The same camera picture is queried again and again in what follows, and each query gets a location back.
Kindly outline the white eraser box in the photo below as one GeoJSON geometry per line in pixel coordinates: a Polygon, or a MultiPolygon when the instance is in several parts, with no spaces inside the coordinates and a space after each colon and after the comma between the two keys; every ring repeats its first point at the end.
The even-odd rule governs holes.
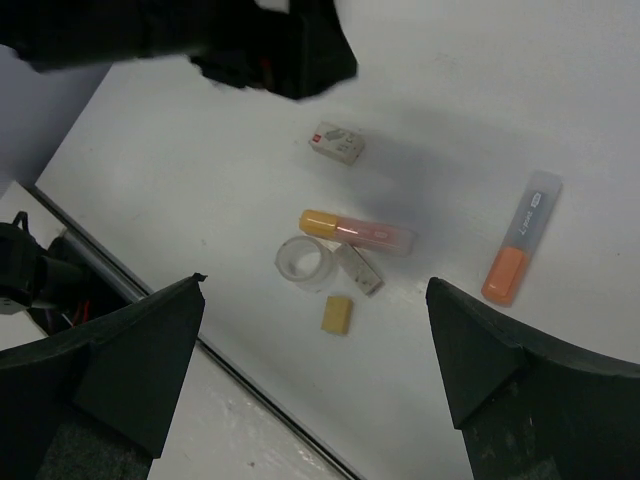
{"type": "Polygon", "coordinates": [[[365,140],[351,130],[321,122],[309,139],[309,145],[316,153],[352,166],[364,151],[365,140]]]}

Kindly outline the orange grey highlighter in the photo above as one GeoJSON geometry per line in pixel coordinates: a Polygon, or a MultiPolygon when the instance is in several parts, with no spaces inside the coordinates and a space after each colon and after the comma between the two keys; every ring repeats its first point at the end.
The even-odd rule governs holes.
{"type": "Polygon", "coordinates": [[[562,189],[559,175],[533,172],[515,210],[481,293],[488,301],[511,306],[562,189]]]}

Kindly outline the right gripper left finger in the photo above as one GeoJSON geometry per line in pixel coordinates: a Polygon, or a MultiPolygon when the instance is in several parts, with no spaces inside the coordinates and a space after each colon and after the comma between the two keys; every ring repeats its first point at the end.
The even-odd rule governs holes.
{"type": "Polygon", "coordinates": [[[2,478],[147,478],[200,330],[204,279],[2,351],[2,478]]]}

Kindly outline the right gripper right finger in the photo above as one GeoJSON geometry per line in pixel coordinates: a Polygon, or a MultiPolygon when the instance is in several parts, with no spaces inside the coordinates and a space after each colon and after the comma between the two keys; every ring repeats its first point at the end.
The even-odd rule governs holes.
{"type": "Polygon", "coordinates": [[[474,478],[638,478],[638,365],[557,339],[440,278],[426,304],[474,478]]]}

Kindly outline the clear tape roll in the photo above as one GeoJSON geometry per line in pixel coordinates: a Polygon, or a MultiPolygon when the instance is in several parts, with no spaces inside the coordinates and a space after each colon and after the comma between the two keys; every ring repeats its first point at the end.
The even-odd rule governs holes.
{"type": "Polygon", "coordinates": [[[309,292],[328,288],[337,269],[333,252],[310,236],[296,236],[284,242],[274,265],[285,280],[309,292]]]}

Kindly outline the small yellow eraser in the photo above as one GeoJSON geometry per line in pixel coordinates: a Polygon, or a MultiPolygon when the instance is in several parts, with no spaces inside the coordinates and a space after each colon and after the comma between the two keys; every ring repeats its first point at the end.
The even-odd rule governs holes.
{"type": "Polygon", "coordinates": [[[326,301],[321,328],[335,335],[349,332],[353,300],[344,296],[329,296],[326,301]]]}

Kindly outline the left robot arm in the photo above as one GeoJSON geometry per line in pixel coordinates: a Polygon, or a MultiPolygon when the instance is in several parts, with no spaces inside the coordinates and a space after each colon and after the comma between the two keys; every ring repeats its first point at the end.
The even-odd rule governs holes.
{"type": "Polygon", "coordinates": [[[4,1],[1,43],[38,72],[183,55],[214,82],[291,100],[358,73],[332,1],[4,1]]]}

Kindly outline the grey white eraser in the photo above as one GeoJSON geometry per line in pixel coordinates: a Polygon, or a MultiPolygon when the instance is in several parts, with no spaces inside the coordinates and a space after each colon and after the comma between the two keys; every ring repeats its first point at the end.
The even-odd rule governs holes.
{"type": "Polygon", "coordinates": [[[382,277],[353,246],[343,243],[334,250],[334,255],[345,274],[365,296],[371,297],[383,287],[382,277]]]}

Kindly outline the orange pink highlighter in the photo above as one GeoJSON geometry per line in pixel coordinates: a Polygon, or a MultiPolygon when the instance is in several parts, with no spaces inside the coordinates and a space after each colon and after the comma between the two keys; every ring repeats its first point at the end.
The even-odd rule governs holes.
{"type": "Polygon", "coordinates": [[[299,228],[310,236],[397,256],[408,256],[416,238],[406,229],[316,210],[301,214],[299,228]]]}

